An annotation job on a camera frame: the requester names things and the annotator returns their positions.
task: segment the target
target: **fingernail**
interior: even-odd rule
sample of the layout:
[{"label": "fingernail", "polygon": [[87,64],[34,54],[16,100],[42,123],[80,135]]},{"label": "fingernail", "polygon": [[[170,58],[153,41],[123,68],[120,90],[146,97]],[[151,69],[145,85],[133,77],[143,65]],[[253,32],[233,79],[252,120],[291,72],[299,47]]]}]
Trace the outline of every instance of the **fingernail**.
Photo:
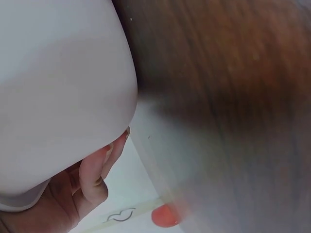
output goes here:
[{"label": "fingernail", "polygon": [[106,158],[105,158],[105,161],[104,161],[104,164],[107,162],[107,160],[109,159],[111,153],[113,151],[113,143],[110,143],[109,144],[109,150],[107,151],[106,153]]},{"label": "fingernail", "polygon": [[130,127],[127,127],[127,129],[126,129],[126,138],[125,138],[125,139],[128,138],[128,136],[130,135],[130,133],[131,133],[131,128],[130,128]]}]

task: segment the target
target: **white surface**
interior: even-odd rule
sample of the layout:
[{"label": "white surface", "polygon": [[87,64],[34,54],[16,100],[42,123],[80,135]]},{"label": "white surface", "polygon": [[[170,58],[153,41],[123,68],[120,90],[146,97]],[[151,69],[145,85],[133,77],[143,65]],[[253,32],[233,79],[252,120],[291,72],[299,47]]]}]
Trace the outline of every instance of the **white surface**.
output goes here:
[{"label": "white surface", "polygon": [[94,233],[183,233],[179,226],[161,228],[151,221],[151,212]]},{"label": "white surface", "polygon": [[137,84],[110,0],[3,0],[0,31],[0,194],[13,197],[121,135]]},{"label": "white surface", "polygon": [[[151,180],[129,138],[123,155],[105,180],[109,188],[108,200],[85,217],[70,233],[80,233],[94,227],[98,218],[122,208],[135,206],[158,198]],[[126,222],[95,231],[95,233],[182,233],[180,228],[160,228],[151,221],[151,212],[129,219]]]}]

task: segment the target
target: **skin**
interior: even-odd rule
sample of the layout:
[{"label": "skin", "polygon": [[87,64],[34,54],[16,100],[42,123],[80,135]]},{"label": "skin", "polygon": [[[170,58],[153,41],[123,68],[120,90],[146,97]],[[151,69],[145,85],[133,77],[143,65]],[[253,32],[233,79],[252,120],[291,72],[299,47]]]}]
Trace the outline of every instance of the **skin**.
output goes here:
[{"label": "skin", "polygon": [[21,213],[0,212],[0,233],[68,233],[108,197],[104,182],[129,130],[51,179],[39,202]]}]

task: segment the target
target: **wood grain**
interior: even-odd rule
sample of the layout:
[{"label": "wood grain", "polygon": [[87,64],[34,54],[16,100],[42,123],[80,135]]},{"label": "wood grain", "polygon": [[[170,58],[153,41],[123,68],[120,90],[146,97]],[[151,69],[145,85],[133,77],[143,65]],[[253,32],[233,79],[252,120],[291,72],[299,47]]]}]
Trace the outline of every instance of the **wood grain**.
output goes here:
[{"label": "wood grain", "polygon": [[311,1],[113,2],[185,231],[311,232]]}]

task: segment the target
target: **red object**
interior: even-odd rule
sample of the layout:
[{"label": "red object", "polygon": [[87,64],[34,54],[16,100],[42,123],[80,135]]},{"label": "red object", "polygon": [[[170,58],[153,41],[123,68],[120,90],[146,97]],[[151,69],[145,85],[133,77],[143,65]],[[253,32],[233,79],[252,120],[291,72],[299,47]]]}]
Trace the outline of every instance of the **red object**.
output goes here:
[{"label": "red object", "polygon": [[155,225],[163,228],[173,227],[179,223],[178,218],[167,204],[153,210],[151,219]]}]

